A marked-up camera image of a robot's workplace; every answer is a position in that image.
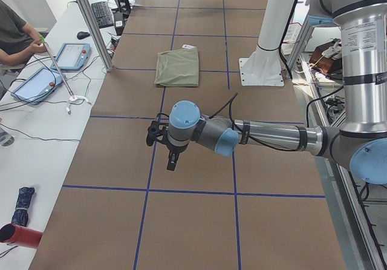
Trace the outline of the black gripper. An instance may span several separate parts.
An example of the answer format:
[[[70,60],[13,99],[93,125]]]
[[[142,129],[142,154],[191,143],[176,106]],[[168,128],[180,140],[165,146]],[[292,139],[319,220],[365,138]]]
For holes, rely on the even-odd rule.
[[[173,145],[168,139],[168,124],[161,121],[161,117],[156,117],[148,127],[146,144],[151,147],[155,142],[166,145],[169,150],[167,170],[174,171],[178,162],[179,155],[185,151],[185,146]]]

